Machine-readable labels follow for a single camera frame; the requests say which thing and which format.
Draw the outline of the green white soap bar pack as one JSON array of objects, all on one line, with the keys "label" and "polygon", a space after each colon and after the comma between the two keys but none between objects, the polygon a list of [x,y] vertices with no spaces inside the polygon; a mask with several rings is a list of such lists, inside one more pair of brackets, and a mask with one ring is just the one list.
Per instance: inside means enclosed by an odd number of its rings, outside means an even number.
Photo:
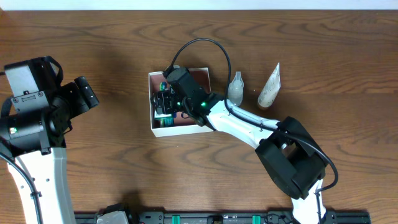
[{"label": "green white soap bar pack", "polygon": [[154,118],[160,123],[161,128],[168,128],[174,126],[175,114],[158,114],[155,111]]}]

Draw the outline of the clear spray bottle dark base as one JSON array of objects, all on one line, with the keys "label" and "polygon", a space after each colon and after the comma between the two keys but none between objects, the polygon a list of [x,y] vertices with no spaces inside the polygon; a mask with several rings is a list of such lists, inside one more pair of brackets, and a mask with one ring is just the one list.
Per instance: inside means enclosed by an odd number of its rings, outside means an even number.
[{"label": "clear spray bottle dark base", "polygon": [[243,101],[244,95],[244,82],[241,76],[241,72],[237,71],[233,81],[228,87],[228,99],[236,106],[240,106]]}]

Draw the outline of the white bamboo print lotion tube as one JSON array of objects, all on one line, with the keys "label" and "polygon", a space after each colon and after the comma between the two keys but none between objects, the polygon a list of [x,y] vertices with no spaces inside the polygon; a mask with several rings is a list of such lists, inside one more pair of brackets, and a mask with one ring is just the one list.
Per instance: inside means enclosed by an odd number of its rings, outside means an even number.
[{"label": "white bamboo print lotion tube", "polygon": [[275,101],[280,88],[280,63],[278,63],[257,99],[258,106],[262,109],[269,108]]}]

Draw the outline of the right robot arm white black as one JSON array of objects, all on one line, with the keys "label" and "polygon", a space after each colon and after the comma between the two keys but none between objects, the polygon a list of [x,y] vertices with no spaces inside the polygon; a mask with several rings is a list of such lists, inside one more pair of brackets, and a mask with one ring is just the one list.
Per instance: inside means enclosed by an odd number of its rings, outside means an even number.
[{"label": "right robot arm white black", "polygon": [[292,199],[299,223],[321,223],[326,214],[322,183],[327,156],[294,118],[266,119],[212,93],[204,82],[207,68],[179,68],[152,72],[151,120],[164,136],[206,130],[230,134],[254,148],[272,181]]}]

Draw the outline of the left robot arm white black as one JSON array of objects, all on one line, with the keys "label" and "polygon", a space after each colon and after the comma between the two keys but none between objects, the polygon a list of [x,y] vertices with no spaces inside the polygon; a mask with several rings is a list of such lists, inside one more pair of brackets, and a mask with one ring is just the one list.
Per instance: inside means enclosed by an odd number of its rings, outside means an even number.
[{"label": "left robot arm white black", "polygon": [[27,223],[75,223],[67,182],[72,119],[98,106],[84,76],[62,84],[51,56],[4,66],[12,96],[1,106],[1,159],[19,191]]}]

